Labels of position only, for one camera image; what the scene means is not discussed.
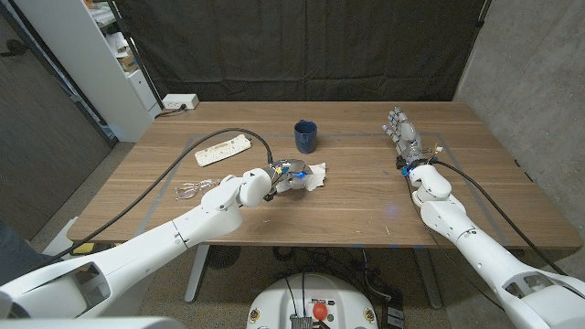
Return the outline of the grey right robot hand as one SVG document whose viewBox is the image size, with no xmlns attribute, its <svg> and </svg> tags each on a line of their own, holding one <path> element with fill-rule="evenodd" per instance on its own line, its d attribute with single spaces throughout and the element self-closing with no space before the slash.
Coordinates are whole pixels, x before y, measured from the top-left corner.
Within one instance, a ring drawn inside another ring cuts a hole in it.
<svg viewBox="0 0 585 329">
<path fill-rule="evenodd" d="M 396 145 L 398 169 L 409 171 L 429 162 L 429 157 L 423 152 L 420 134 L 399 106 L 388 113 L 388 124 L 382 129 Z"/>
</svg>

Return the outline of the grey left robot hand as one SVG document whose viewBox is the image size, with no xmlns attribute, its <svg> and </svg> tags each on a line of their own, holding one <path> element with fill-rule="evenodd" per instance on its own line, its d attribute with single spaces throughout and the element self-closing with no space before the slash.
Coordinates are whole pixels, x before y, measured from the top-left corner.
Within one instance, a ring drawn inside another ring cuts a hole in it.
<svg viewBox="0 0 585 329">
<path fill-rule="evenodd" d="M 271 179 L 271 189 L 263 198 L 265 201 L 271 201 L 277 194 L 290 189 L 305 188 L 309 176 L 313 173 L 308 164 L 298 159 L 278 160 L 263 170 Z"/>
</svg>

